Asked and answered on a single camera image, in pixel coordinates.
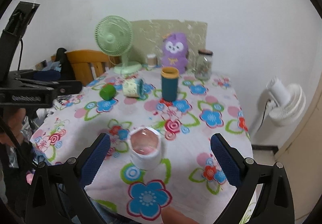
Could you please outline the left hand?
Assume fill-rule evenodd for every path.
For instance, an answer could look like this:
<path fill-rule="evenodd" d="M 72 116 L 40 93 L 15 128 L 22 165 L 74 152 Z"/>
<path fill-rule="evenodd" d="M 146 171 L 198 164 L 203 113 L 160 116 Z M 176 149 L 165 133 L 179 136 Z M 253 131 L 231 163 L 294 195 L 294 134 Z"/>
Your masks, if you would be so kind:
<path fill-rule="evenodd" d="M 4 122 L 9 126 L 13 135 L 19 144 L 24 142 L 23 134 L 21 133 L 26 110 L 18 107 L 5 107 L 3 113 Z"/>

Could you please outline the right hand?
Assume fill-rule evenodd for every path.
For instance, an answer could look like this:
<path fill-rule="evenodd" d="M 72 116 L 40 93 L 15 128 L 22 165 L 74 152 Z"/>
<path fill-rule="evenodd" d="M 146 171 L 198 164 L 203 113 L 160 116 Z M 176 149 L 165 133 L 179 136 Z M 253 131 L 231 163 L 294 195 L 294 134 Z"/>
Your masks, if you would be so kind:
<path fill-rule="evenodd" d="M 164 224 L 199 224 L 170 206 L 162 209 L 161 217 Z"/>

